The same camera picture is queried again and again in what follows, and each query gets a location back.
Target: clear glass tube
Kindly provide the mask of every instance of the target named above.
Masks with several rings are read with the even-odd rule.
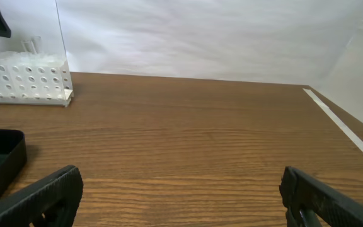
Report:
[[[36,48],[33,45],[33,41],[31,41],[31,40],[22,40],[22,47],[23,47],[23,50],[25,50],[25,52],[37,54]]]
[[[39,36],[32,37],[33,45],[35,46],[36,53],[41,54],[43,53],[43,43],[42,38]]]

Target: perforated white plastic rack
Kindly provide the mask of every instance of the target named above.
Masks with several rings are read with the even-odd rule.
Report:
[[[68,63],[63,62],[38,66],[0,59],[0,103],[67,107],[73,92]]]

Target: wooden table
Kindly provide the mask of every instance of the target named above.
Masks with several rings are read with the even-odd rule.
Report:
[[[363,153],[307,86],[72,77],[68,108],[0,105],[0,128],[23,131],[28,148],[7,194],[79,167],[75,226],[286,226],[288,165],[363,203]],[[320,97],[363,139],[363,124]]]

